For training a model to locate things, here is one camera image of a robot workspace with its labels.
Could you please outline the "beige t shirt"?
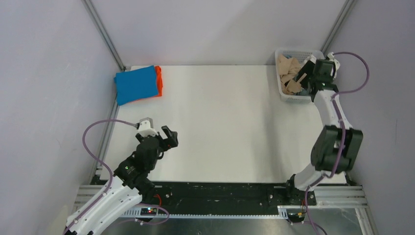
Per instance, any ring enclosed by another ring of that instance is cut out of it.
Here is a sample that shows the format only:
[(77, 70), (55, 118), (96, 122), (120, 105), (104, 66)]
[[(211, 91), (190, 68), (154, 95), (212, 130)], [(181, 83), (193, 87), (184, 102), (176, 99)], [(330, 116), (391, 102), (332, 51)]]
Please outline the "beige t shirt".
[(300, 84), (295, 81), (297, 73), (300, 68), (289, 67), (288, 57), (283, 54), (277, 56), (277, 69), (280, 77), (280, 84), (282, 92), (286, 95), (295, 95), (301, 92)]

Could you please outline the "corner aluminium post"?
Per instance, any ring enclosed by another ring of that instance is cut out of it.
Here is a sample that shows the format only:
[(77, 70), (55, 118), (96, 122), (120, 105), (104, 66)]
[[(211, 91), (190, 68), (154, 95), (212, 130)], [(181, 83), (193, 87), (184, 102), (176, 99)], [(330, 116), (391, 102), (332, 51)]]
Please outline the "corner aluminium post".
[(350, 16), (351, 12), (353, 11), (357, 0), (346, 0), (334, 22), (332, 25), (329, 34), (327, 35), (320, 51), (323, 54), (328, 54), (329, 49), (333, 42), (335, 41), (337, 35), (340, 33), (344, 23), (347, 21), (348, 17)]
[(93, 3), (92, 0), (81, 0), (83, 3), (88, 15), (90, 16), (91, 21), (95, 25), (99, 35), (101, 36), (105, 46), (107, 47), (111, 57), (115, 61), (116, 65), (118, 66), (120, 71), (125, 71), (126, 66), (124, 65), (114, 43), (111, 40), (111, 37)]

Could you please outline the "folded blue t shirt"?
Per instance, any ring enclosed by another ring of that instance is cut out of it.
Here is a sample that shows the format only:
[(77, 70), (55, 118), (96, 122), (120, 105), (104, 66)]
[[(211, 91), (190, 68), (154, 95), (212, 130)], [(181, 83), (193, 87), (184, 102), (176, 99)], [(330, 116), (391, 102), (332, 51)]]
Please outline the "folded blue t shirt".
[(114, 78), (117, 92), (117, 104), (119, 106), (137, 101), (140, 97), (140, 88), (143, 82), (140, 81), (141, 69), (119, 72)]

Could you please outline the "white plastic basket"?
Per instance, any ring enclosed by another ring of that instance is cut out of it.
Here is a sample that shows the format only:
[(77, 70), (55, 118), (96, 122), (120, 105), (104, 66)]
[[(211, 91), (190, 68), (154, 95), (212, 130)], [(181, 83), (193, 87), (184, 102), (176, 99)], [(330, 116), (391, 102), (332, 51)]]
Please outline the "white plastic basket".
[[(283, 48), (279, 47), (275, 50), (275, 62), (277, 65), (278, 57), (282, 54), (284, 56), (289, 56), (292, 58), (296, 58), (300, 64), (302, 64), (309, 56), (313, 55), (317, 59), (323, 59), (324, 54), (319, 50), (311, 50), (311, 49), (302, 49), (302, 48)], [(311, 102), (310, 96), (301, 96), (301, 95), (287, 95), (283, 93), (282, 83), (280, 82), (280, 75), (279, 75), (279, 68), (276, 66), (277, 71), (277, 85), (278, 91), (281, 96), (282, 101), (286, 101), (288, 103), (297, 103), (297, 104), (308, 104)]]

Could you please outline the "left corner aluminium post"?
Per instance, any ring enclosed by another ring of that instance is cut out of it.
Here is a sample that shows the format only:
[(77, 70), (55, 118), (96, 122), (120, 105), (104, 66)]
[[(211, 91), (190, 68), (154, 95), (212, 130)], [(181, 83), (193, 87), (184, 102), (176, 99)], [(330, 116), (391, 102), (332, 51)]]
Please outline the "left corner aluminium post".
[(107, 47), (111, 57), (115, 61), (116, 65), (118, 66), (120, 71), (125, 71), (126, 66), (124, 65), (114, 43), (111, 40), (111, 37), (93, 3), (92, 0), (81, 0), (83, 3), (88, 15), (90, 16), (91, 21), (95, 25), (99, 35), (101, 36), (105, 46)]

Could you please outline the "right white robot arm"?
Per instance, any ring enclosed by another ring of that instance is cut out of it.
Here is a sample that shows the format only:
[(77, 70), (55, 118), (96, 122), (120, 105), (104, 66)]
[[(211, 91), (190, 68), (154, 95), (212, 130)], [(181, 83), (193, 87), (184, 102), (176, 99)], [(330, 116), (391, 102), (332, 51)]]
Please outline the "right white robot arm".
[(342, 110), (335, 72), (335, 62), (317, 59), (307, 74), (307, 90), (323, 128), (311, 149), (310, 164), (286, 182), (284, 198), (293, 205), (308, 202), (308, 194), (323, 179), (351, 171), (363, 141), (362, 131), (352, 127)]

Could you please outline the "right controller board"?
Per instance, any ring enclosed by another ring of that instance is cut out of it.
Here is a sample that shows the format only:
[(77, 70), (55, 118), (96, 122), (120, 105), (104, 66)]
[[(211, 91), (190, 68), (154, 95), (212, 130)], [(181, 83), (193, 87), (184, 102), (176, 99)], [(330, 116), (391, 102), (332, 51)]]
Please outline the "right controller board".
[(305, 220), (305, 216), (302, 213), (288, 213), (287, 221), (289, 223), (302, 223)]

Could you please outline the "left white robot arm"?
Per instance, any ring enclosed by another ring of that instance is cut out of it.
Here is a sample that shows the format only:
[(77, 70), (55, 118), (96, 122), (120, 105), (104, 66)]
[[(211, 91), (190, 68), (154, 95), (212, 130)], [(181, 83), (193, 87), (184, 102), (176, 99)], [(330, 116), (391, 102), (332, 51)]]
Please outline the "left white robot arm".
[(65, 235), (98, 235), (134, 205), (154, 199), (155, 185), (148, 179), (164, 153), (178, 146), (178, 133), (161, 128), (163, 138), (152, 127), (139, 125), (135, 151), (111, 172), (102, 189), (67, 219)]

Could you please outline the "folded orange t shirt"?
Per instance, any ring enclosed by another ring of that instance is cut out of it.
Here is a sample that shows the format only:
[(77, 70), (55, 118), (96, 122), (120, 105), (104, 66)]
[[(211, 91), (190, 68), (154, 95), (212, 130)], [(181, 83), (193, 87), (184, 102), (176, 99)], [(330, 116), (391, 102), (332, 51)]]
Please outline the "folded orange t shirt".
[(140, 81), (143, 82), (140, 88), (139, 100), (162, 96), (163, 80), (160, 66), (150, 66), (142, 69)]

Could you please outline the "right corner aluminium post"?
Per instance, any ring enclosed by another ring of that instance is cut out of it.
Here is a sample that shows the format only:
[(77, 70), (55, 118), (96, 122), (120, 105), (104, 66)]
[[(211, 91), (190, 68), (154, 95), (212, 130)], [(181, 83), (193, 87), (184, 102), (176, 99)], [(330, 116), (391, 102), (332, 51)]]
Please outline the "right corner aluminium post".
[(334, 22), (332, 25), (329, 34), (327, 35), (320, 51), (323, 54), (328, 54), (329, 49), (333, 42), (335, 41), (337, 35), (340, 33), (344, 23), (347, 21), (348, 17), (350, 16), (351, 12), (353, 11), (357, 0), (346, 0)]

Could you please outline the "left controller board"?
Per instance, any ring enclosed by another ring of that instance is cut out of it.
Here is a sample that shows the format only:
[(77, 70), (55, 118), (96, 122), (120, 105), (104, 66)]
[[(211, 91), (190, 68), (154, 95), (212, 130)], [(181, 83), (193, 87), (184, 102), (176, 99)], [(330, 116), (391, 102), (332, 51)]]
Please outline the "left controller board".
[(155, 216), (158, 214), (157, 208), (143, 207), (140, 210), (140, 216)]

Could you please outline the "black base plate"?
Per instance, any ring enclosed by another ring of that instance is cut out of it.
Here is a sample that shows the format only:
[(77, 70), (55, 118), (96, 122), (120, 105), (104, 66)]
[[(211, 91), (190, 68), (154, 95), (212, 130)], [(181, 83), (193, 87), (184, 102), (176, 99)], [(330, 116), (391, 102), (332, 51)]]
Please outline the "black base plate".
[(207, 183), (144, 181), (144, 204), (166, 209), (170, 215), (278, 215), (279, 206), (315, 206), (313, 192), (287, 183)]

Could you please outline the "controller board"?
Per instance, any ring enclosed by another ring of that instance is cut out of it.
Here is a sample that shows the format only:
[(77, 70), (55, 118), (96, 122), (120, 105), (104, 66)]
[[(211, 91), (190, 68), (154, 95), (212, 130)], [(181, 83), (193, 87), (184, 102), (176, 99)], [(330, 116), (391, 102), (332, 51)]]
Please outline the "controller board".
[(305, 216), (302, 213), (288, 213), (287, 221), (289, 223), (302, 223), (305, 220)]
[(155, 216), (158, 214), (157, 208), (143, 207), (140, 210), (140, 216)]

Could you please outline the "aluminium frame rail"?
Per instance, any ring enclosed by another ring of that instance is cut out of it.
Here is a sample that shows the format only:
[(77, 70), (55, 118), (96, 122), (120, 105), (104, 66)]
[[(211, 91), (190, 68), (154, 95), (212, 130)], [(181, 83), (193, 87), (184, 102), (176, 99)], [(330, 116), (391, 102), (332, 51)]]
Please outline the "aluminium frame rail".
[[(312, 209), (360, 209), (367, 208), (368, 202), (365, 193), (360, 186), (318, 186), (312, 191), (316, 197), (317, 204), (315, 206), (308, 206)], [(288, 213), (296, 213), (301, 211), (301, 206), (279, 206), (278, 215), (261, 215), (261, 216), (184, 216), (184, 215), (170, 215), (170, 218), (191, 218), (191, 219), (286, 219)]]

